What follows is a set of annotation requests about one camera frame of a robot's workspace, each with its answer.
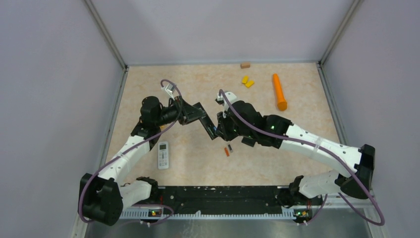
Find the black remote control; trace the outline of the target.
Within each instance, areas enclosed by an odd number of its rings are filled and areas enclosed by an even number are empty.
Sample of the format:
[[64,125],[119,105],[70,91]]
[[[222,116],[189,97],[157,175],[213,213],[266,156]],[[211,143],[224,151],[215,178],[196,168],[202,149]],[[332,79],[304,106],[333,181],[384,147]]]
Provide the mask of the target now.
[[211,121],[208,115],[199,118],[200,123],[204,127],[205,131],[207,132],[208,136],[211,140],[217,138],[216,133],[213,131],[213,127],[215,127],[214,123]]

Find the black battery cover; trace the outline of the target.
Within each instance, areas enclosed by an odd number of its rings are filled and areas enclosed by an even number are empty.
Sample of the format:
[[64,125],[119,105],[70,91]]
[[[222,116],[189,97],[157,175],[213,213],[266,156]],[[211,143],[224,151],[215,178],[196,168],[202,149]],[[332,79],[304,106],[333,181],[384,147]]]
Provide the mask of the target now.
[[251,147],[254,147],[254,145],[256,143],[256,141],[254,139],[249,138],[249,137],[243,137],[241,142],[243,144],[246,144],[246,145],[251,146]]

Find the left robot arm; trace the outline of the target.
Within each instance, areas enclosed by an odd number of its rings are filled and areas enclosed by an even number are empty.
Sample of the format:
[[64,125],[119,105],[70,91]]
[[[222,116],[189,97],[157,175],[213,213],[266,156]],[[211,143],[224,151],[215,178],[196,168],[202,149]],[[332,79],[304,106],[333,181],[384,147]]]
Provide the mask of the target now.
[[142,101],[139,121],[124,146],[94,174],[82,176],[78,202],[78,215],[82,221],[112,226],[123,210],[137,202],[155,204],[159,192],[147,179],[126,186],[122,183],[139,160],[158,144],[164,132],[161,126],[173,126],[176,122],[186,125],[206,116],[201,103],[191,105],[181,96],[169,99],[166,107],[157,97],[146,97]]

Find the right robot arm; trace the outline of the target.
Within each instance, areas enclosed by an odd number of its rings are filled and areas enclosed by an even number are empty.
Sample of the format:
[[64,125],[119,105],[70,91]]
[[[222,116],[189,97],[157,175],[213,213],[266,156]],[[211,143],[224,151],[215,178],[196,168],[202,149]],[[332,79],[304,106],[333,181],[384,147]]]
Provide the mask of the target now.
[[365,144],[352,147],[316,136],[289,119],[262,116],[250,104],[236,100],[232,108],[223,99],[224,107],[217,114],[217,136],[225,141],[241,137],[241,142],[253,147],[259,144],[301,153],[332,170],[316,176],[300,176],[290,184],[290,197],[296,204],[304,204],[321,194],[342,192],[357,199],[367,199],[375,163],[375,148]]

